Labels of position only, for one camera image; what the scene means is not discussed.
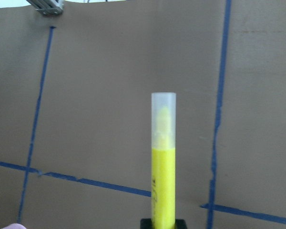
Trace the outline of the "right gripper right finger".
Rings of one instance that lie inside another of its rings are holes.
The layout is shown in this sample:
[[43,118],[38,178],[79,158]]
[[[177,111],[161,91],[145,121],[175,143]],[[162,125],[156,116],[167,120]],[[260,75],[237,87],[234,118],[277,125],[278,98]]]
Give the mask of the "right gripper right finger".
[[184,219],[176,219],[174,228],[175,229],[187,229],[187,224]]

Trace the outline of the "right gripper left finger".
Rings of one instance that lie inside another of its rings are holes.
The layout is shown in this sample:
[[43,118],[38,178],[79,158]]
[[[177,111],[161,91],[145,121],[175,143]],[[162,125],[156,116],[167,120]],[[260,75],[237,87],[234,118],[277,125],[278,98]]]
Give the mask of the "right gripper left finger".
[[140,220],[140,229],[153,229],[153,223],[151,218],[143,218]]

